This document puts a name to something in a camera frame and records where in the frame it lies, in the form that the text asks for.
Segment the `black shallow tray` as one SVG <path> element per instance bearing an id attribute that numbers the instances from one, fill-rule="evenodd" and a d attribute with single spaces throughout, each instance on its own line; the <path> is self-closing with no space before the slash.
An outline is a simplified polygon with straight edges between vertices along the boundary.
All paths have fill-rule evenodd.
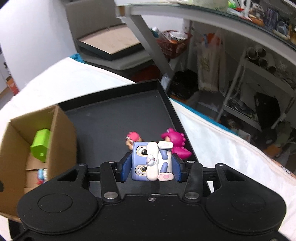
<path id="1" fill-rule="evenodd" d="M 16 240 L 207 240 L 212 227 L 181 188 L 201 178 L 197 157 L 184 159 L 184 182 L 119 181 L 128 153 L 123 137 L 139 131 L 160 140 L 168 127 L 184 129 L 158 81 L 126 85 L 60 104 L 78 129 L 78 165 L 30 191 L 18 203 L 24 232 Z"/>

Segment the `red blue smurf figurine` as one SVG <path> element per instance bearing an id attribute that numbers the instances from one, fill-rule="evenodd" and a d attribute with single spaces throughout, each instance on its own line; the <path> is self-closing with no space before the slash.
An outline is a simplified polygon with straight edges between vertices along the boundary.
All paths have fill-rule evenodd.
<path id="1" fill-rule="evenodd" d="M 47 169 L 39 169 L 37 173 L 37 184 L 41 185 L 45 182 L 47 182 L 48 177 L 47 177 Z"/>

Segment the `white shelf rack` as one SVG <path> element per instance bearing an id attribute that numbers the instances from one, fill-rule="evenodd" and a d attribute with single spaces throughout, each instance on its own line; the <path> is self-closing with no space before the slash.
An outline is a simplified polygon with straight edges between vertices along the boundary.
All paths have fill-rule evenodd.
<path id="1" fill-rule="evenodd" d="M 244 49 L 216 121 L 225 112 L 259 131 L 275 128 L 295 104 L 295 85 L 276 75 L 270 52 L 261 46 Z"/>

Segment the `black framed cork board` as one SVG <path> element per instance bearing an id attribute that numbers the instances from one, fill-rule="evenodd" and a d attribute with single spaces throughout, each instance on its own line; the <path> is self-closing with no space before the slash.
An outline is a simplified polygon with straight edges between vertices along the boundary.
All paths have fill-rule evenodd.
<path id="1" fill-rule="evenodd" d="M 111 61 L 143 50 L 143 46 L 127 25 L 105 28 L 77 39 L 79 47 Z"/>

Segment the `glass top metal desk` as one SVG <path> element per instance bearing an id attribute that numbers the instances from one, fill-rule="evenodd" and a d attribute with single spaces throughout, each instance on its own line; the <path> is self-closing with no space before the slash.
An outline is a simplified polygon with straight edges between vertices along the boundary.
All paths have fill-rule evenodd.
<path id="1" fill-rule="evenodd" d="M 143 3 L 116 5 L 115 14 L 132 30 L 161 73 L 169 78 L 173 78 L 175 70 L 162 53 L 143 15 L 182 18 L 218 27 L 262 44 L 295 64 L 295 48 L 287 41 L 256 24 L 221 11 L 184 4 Z"/>

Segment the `green toy house box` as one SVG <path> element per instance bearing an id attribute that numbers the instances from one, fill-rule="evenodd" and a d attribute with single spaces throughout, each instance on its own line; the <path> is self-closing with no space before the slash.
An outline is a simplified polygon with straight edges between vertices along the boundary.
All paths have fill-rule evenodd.
<path id="1" fill-rule="evenodd" d="M 46 128 L 38 130 L 30 146 L 32 156 L 43 163 L 46 162 L 50 133 Z"/>

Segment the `orange cardboard box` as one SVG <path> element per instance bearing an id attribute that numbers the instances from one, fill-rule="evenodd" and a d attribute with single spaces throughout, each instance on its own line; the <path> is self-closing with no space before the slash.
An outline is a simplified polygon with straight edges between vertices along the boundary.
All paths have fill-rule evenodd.
<path id="1" fill-rule="evenodd" d="M 14 79 L 11 76 L 9 76 L 6 79 L 6 84 L 9 87 L 9 89 L 11 90 L 11 92 L 13 93 L 13 95 L 17 95 L 19 93 L 19 89 L 18 89 Z"/>

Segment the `brown cardboard box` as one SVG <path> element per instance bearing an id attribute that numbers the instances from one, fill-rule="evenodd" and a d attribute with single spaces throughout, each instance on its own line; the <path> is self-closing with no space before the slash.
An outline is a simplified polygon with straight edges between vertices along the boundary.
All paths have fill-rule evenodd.
<path id="1" fill-rule="evenodd" d="M 76 164 L 73 123 L 54 105 L 8 122 L 1 141 L 1 215 L 19 221 L 16 206 L 41 185 L 41 170 L 50 180 Z"/>

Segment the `grey chair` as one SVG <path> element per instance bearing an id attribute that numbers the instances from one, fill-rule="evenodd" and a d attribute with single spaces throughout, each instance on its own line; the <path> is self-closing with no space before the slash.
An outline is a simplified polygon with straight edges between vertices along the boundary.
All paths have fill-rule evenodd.
<path id="1" fill-rule="evenodd" d="M 116 17 L 114 1 L 71 1 L 65 11 L 84 62 L 114 72 L 152 62 L 132 30 Z"/>

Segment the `small pink-haired figurine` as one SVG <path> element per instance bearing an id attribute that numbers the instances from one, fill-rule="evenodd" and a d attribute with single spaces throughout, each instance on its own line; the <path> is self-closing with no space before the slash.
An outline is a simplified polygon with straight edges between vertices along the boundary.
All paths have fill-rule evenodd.
<path id="1" fill-rule="evenodd" d="M 128 132 L 125 137 L 125 145 L 129 150 L 133 149 L 133 144 L 135 142 L 142 142 L 142 137 L 137 132 Z"/>

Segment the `pink dinosaur costume figurine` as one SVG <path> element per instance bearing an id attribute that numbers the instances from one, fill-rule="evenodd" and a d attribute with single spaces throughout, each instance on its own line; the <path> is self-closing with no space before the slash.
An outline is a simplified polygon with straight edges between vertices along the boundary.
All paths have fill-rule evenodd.
<path id="1" fill-rule="evenodd" d="M 182 160 L 192 156 L 192 153 L 185 148 L 186 138 L 183 133 L 179 133 L 173 128 L 168 128 L 165 133 L 161 134 L 161 138 L 173 143 L 171 152 L 177 154 Z"/>

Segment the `red wicker basket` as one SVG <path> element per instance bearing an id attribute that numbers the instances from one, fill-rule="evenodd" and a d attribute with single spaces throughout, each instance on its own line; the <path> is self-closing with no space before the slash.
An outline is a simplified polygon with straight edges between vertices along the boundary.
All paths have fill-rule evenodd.
<path id="1" fill-rule="evenodd" d="M 156 40 L 165 57 L 167 59 L 174 59 L 187 49 L 191 37 L 191 33 L 166 30 L 159 32 Z"/>

